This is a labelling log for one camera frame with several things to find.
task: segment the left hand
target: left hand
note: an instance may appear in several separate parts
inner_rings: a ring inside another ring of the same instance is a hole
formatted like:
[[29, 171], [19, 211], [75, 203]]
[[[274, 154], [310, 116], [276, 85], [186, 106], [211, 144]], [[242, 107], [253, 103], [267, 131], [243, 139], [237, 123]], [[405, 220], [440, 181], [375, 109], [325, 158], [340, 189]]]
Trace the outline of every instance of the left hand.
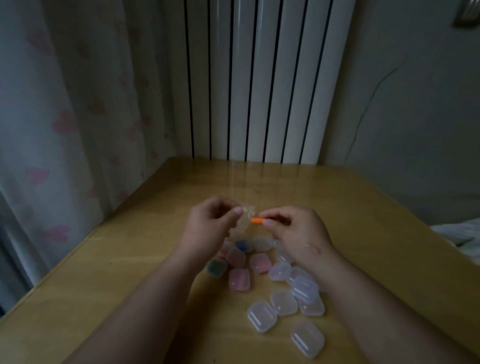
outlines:
[[211, 197], [192, 207], [175, 254], [200, 272], [220, 250], [228, 231], [235, 227], [243, 208], [225, 197]]

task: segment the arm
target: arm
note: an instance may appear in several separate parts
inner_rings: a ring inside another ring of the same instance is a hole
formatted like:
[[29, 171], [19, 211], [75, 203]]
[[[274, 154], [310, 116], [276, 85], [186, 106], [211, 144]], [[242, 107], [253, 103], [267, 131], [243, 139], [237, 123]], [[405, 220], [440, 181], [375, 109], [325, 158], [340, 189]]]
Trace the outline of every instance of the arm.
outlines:
[[196, 275], [243, 209], [221, 197], [192, 208], [174, 252], [75, 350], [65, 364], [162, 362]]
[[267, 218], [264, 227], [283, 240], [292, 258], [325, 287], [370, 363], [479, 363], [344, 258], [315, 211], [286, 206], [260, 216]]

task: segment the fingernail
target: fingernail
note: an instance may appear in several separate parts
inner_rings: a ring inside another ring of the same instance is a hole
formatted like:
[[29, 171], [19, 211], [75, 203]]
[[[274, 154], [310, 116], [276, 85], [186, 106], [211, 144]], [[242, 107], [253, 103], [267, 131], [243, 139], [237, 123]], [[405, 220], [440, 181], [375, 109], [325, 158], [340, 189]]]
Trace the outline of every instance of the fingernail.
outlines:
[[243, 207], [242, 206], [234, 207], [233, 212], [235, 212], [237, 215], [242, 215], [243, 214]]
[[262, 222], [262, 225], [263, 226], [267, 226], [267, 227], [272, 227], [274, 224], [274, 221], [273, 220], [270, 220], [269, 218], [266, 218], [263, 222]]

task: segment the gray wall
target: gray wall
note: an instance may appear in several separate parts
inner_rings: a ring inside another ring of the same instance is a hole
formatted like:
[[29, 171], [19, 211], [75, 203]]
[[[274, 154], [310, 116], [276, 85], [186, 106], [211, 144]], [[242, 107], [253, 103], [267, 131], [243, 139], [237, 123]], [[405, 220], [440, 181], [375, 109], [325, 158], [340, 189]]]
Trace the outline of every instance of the gray wall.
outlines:
[[457, 6], [357, 0], [319, 159], [427, 224], [480, 217], [480, 28]]

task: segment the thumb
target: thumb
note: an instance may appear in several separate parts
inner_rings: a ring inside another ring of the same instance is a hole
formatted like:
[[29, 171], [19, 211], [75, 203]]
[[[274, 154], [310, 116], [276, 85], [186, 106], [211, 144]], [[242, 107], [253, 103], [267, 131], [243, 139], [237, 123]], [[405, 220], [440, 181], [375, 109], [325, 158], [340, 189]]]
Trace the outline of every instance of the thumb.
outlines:
[[221, 218], [219, 218], [218, 221], [220, 222], [220, 225], [222, 225], [228, 230], [235, 226], [236, 222], [238, 221], [238, 219], [240, 219], [242, 214], [243, 214], [243, 207], [237, 206], [231, 209]]
[[263, 221], [262, 225], [272, 235], [274, 235], [274, 236], [278, 237], [279, 239], [283, 240], [283, 233], [287, 229], [287, 227], [285, 225], [283, 225], [282, 223], [280, 223], [278, 221], [271, 220], [269, 218], [266, 218]]

